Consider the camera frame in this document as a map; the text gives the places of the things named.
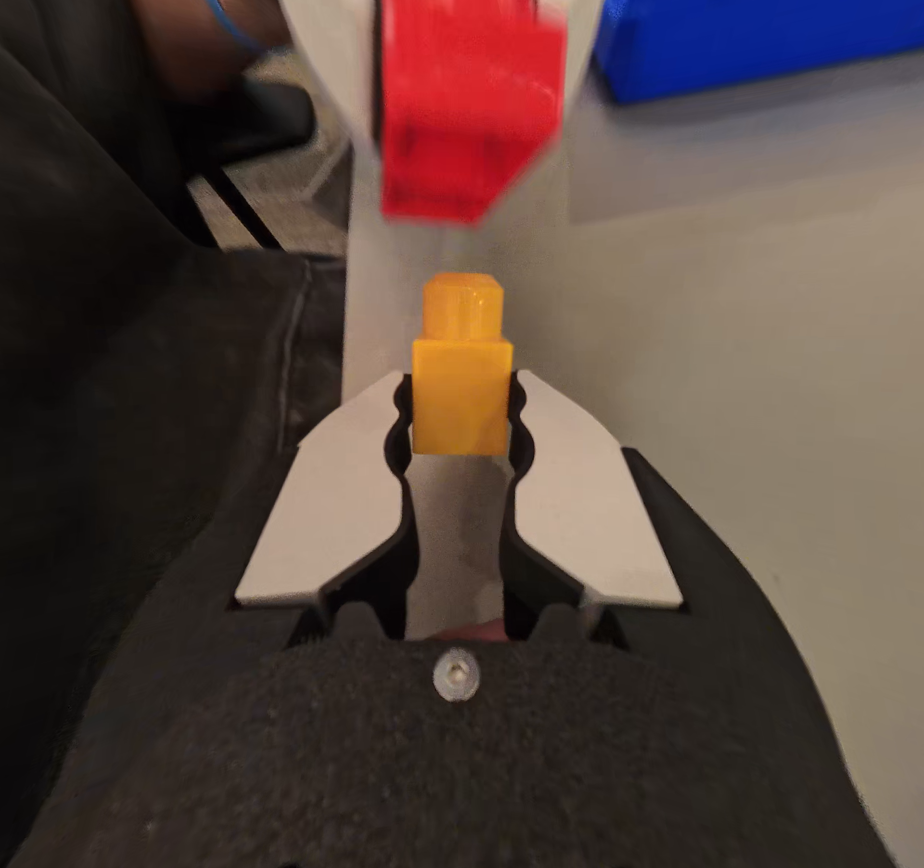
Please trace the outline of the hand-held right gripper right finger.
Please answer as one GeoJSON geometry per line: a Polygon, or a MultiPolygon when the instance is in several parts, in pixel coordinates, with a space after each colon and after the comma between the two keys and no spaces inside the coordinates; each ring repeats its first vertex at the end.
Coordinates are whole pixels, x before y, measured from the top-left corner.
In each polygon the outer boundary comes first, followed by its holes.
{"type": "Polygon", "coordinates": [[[506,635],[524,641],[562,605],[594,631],[614,608],[677,611],[684,599],[617,438],[535,373],[509,397],[502,515],[506,635]]]}

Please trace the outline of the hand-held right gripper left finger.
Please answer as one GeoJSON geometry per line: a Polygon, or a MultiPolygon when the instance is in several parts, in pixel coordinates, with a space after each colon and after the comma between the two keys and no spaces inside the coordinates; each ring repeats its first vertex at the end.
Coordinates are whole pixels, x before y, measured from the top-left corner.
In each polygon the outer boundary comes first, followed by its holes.
{"type": "Polygon", "coordinates": [[[410,376],[392,371],[335,409],[294,460],[235,589],[240,608],[295,608],[321,635],[364,603],[403,640],[420,566],[410,468],[410,376]]]}

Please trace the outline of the red two-stud toy block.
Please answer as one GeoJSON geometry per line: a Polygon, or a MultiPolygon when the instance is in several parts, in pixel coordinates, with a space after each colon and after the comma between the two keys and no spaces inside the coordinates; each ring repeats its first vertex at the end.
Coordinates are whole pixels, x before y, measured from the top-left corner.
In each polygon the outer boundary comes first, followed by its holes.
{"type": "Polygon", "coordinates": [[[538,0],[381,0],[381,210],[478,223],[561,130],[567,28],[538,0]]]}

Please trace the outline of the yellow one-stud toy block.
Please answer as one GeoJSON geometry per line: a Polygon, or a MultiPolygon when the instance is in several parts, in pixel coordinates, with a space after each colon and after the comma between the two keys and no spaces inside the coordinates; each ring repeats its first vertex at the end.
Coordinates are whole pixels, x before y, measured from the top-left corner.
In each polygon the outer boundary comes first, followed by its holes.
{"type": "Polygon", "coordinates": [[[513,345],[503,289],[485,273],[439,273],[422,291],[412,347],[412,448],[417,455],[502,455],[513,345]]]}

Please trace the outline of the blue plastic bin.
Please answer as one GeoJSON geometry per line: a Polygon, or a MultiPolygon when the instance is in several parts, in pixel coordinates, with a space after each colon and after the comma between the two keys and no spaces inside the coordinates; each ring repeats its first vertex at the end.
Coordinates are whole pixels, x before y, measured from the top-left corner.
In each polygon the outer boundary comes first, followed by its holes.
{"type": "Polygon", "coordinates": [[[923,0],[604,0],[593,60],[628,104],[922,42],[923,0]]]}

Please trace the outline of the person's left forearm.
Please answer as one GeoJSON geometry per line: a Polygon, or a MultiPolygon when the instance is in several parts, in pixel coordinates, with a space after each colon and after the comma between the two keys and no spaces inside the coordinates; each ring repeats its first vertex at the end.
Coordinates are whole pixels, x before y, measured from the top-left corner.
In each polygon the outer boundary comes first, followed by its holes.
{"type": "MultiPolygon", "coordinates": [[[[284,49],[292,42],[279,0],[220,0],[251,37],[284,49]]],[[[204,0],[131,0],[158,77],[176,100],[202,103],[229,89],[264,55],[237,46],[204,0]]]]}

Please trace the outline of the grey desk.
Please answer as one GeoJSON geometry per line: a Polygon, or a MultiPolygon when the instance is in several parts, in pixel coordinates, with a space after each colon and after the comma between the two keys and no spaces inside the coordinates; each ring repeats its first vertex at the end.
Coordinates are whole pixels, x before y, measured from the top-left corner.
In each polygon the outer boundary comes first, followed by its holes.
{"type": "Polygon", "coordinates": [[[475,231],[388,225],[355,150],[344,393],[407,369],[422,284],[493,273],[518,362],[744,562],[887,845],[922,866],[922,52],[630,106],[475,231]]]}

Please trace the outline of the black office chair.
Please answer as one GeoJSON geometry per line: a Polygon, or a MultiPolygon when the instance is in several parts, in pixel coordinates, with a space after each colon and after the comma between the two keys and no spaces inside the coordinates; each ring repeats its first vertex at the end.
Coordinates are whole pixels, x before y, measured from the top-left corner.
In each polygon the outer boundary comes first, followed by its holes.
{"type": "Polygon", "coordinates": [[[241,78],[203,104],[177,104],[172,126],[188,181],[202,178],[260,248],[283,250],[226,169],[308,145],[317,129],[306,89],[241,78]]]}

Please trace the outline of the person's grey sweatshirt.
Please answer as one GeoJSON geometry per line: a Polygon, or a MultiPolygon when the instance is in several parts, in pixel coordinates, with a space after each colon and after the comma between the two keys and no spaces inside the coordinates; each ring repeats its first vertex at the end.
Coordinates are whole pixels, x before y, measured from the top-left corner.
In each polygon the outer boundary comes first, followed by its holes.
{"type": "Polygon", "coordinates": [[[139,606],[337,404],[346,262],[217,245],[131,0],[2,0],[1,99],[7,866],[139,606]]]}

